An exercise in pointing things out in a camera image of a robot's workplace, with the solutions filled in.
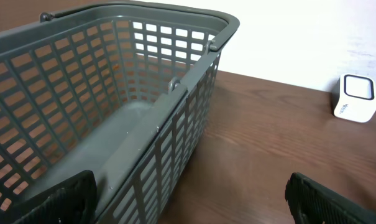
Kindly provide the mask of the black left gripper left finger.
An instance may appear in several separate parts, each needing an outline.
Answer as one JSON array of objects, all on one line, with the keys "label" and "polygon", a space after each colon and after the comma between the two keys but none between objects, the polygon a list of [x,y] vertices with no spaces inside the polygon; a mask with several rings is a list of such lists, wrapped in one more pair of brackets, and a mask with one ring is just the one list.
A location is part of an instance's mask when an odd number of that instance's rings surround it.
[{"label": "black left gripper left finger", "polygon": [[97,205],[94,174],[84,170],[0,214],[0,224],[86,224]]}]

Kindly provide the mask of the dark grey plastic basket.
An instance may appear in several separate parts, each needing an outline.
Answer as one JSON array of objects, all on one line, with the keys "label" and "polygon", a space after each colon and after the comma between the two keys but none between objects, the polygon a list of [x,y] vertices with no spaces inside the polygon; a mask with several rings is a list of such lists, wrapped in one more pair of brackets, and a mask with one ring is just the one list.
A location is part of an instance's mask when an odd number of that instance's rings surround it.
[{"label": "dark grey plastic basket", "polygon": [[0,32],[0,214],[90,170],[91,223],[157,223],[239,25],[225,12],[127,1]]}]

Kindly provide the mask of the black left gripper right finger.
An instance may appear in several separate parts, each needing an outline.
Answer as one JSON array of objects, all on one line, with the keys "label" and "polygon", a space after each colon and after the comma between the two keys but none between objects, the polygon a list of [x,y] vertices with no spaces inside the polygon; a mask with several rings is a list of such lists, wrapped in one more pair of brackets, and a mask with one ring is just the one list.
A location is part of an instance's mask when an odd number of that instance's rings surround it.
[{"label": "black left gripper right finger", "polygon": [[296,224],[376,224],[376,213],[299,172],[288,180],[285,200]]}]

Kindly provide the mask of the white barcode scanner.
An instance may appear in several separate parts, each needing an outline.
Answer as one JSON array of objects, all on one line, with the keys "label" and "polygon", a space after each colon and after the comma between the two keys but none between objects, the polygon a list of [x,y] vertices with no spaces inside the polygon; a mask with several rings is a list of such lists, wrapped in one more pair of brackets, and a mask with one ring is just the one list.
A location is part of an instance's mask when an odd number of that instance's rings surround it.
[{"label": "white barcode scanner", "polygon": [[366,123],[376,112],[375,83],[361,75],[341,75],[331,90],[331,103],[335,117]]}]

